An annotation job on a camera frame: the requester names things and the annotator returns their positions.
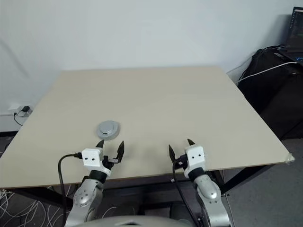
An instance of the table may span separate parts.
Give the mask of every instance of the table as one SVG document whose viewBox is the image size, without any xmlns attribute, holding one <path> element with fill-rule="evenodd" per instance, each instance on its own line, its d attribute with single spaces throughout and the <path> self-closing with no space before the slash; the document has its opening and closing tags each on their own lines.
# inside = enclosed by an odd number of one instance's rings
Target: table
<svg viewBox="0 0 303 227">
<path fill-rule="evenodd" d="M 47 194 L 40 186 L 59 184 L 59 158 L 94 147 L 97 125 L 107 120 L 121 129 L 104 153 L 114 157 L 125 142 L 112 181 L 170 174 L 168 145 L 179 156 L 187 138 L 204 147 L 206 169 L 218 181 L 214 170 L 249 166 L 219 183 L 223 193 L 271 164 L 294 160 L 218 67 L 64 71 L 0 159 L 0 188 Z M 62 172 L 68 184 L 88 174 L 75 158 L 63 161 Z"/>
</svg>

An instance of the laptop screen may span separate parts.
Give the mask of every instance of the laptop screen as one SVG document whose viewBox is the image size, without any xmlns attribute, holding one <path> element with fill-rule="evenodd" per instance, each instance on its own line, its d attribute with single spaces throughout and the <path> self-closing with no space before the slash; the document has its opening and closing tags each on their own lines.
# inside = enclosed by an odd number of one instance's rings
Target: laptop screen
<svg viewBox="0 0 303 227">
<path fill-rule="evenodd" d="M 303 49 L 303 8 L 294 7 L 288 30 L 286 49 Z"/>
</svg>

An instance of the wall outlet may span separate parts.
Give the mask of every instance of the wall outlet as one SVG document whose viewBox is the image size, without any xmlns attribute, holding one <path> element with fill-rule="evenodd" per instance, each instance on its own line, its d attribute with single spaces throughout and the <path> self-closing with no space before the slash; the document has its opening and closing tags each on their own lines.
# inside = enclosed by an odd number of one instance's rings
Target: wall outlet
<svg viewBox="0 0 303 227">
<path fill-rule="evenodd" d="M 26 105 L 19 105 L 19 104 L 12 104 L 10 106 L 10 108 L 8 109 L 9 113 L 14 115 L 14 113 L 18 114 L 18 117 L 28 117 L 32 111 L 33 108 L 31 106 L 29 106 L 29 110 L 27 112 L 22 111 L 22 109 L 25 107 Z"/>
</svg>

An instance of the gray carpet floor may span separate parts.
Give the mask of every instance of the gray carpet floor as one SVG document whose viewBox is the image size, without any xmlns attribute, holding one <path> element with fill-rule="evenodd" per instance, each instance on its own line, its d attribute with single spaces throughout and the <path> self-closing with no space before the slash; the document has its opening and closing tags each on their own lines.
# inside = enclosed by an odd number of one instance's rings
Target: gray carpet floor
<svg viewBox="0 0 303 227">
<path fill-rule="evenodd" d="M 4 152 L 4 147 L 12 138 L 0 138 L 0 156 Z M 279 164 L 270 168 L 250 182 L 241 187 L 232 189 L 228 197 L 232 216 L 234 218 L 234 226 L 236 227 L 302 227 L 303 226 L 303 139 L 285 140 L 283 144 L 293 154 L 296 161 L 287 165 Z M 225 178 L 228 180 L 234 176 L 240 169 L 225 170 Z M 185 188 L 184 193 L 190 207 L 194 212 L 199 212 L 200 207 L 195 198 L 195 192 L 192 188 Z M 169 201 L 171 199 L 179 200 L 179 195 L 176 190 L 149 193 L 149 199 L 153 202 Z M 223 203 L 229 210 L 225 197 L 222 197 Z M 7 211 L 10 214 L 17 214 L 22 209 L 33 202 L 32 199 L 15 194 L 10 200 Z M 119 206 L 125 202 L 142 203 L 140 196 L 126 195 L 122 199 L 105 196 L 99 212 L 100 217 L 104 212 L 113 206 Z M 42 204 L 38 205 L 33 219 L 26 224 L 27 227 L 41 226 L 45 213 L 42 209 Z M 46 211 L 49 209 L 50 218 L 53 216 L 57 207 L 43 204 Z M 27 217 L 30 220 L 33 210 Z M 55 214 L 55 218 L 61 215 L 59 210 Z M 110 210 L 106 216 L 111 216 L 115 213 L 114 209 Z M 169 214 L 167 209 L 150 210 L 147 215 L 156 215 L 167 217 Z M 13 218 L 6 224 L 7 227 L 25 226 L 22 223 L 25 221 L 25 216 L 21 218 Z M 4 214 L 0 218 L 0 227 L 10 219 L 8 214 Z M 61 226 L 61 218 L 58 218 L 54 227 Z"/>
</svg>

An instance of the black cable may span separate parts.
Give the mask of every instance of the black cable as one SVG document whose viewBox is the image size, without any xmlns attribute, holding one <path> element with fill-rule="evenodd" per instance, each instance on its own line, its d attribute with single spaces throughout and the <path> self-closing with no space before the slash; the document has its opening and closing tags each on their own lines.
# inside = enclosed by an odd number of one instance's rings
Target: black cable
<svg viewBox="0 0 303 227">
<path fill-rule="evenodd" d="M 281 44 L 281 45 L 275 45 L 275 46 L 268 46 L 268 47 L 265 47 L 264 49 L 261 49 L 261 51 L 259 53 L 255 53 L 254 56 L 256 56 L 256 59 L 255 59 L 255 62 L 252 62 L 249 64 L 249 66 L 244 70 L 244 72 L 242 73 L 242 75 L 240 76 L 239 80 L 243 78 L 243 76 L 245 75 L 245 73 L 248 71 L 248 69 L 250 67 L 252 67 L 252 65 L 254 64 L 254 69 L 252 71 L 254 71 L 256 69 L 256 66 L 258 64 L 258 61 L 259 61 L 259 58 L 262 54 L 265 53 L 265 50 L 267 49 L 277 49 L 279 47 L 283 47 L 284 45 Z"/>
<path fill-rule="evenodd" d="M 74 157 L 74 154 L 69 154 L 69 155 L 64 155 L 62 158 L 60 158 L 58 162 L 58 174 L 59 174 L 59 180 L 60 180 L 60 187 L 61 187 L 61 192 L 62 192 L 62 204 L 63 204 L 63 219 L 62 219 L 62 227 L 64 227 L 65 222 L 66 222 L 66 195 L 65 195 L 65 188 L 63 184 L 63 179 L 62 179 L 62 172 L 61 172 L 61 162 L 63 159 L 66 157 Z"/>
<path fill-rule="evenodd" d="M 193 211 L 190 209 L 190 207 L 189 207 L 189 205 L 188 205 L 188 203 L 187 203 L 187 201 L 186 201 L 186 199 L 185 199 L 185 197 L 184 197 L 184 195 L 183 195 L 183 192 L 181 191 L 181 189 L 180 189 L 180 187 L 179 187 L 179 185 L 178 185 L 178 181 L 177 181 L 177 179 L 176 179 L 175 166 L 176 166 L 176 162 L 174 162 L 173 165 L 172 165 L 172 176 L 173 176 L 173 179 L 174 179 L 176 188 L 178 189 L 179 194 L 180 194 L 180 196 L 181 196 L 181 198 L 182 198 L 182 201 L 184 202 L 184 204 L 185 204 L 185 206 L 186 206 L 186 208 L 187 208 L 187 210 L 188 210 L 188 212 L 189 212 L 191 218 L 193 219 L 195 225 L 196 225 L 197 227 L 200 227 L 199 223 L 197 222 L 197 220 L 196 220 L 196 218 L 195 218 L 195 215 L 194 215 Z"/>
<path fill-rule="evenodd" d="M 19 122 L 17 122 L 17 120 L 16 120 L 16 115 L 18 115 L 19 113 L 14 113 L 14 121 L 18 124 L 18 125 L 21 125 L 21 126 L 23 126 L 22 124 L 20 124 Z"/>
</svg>

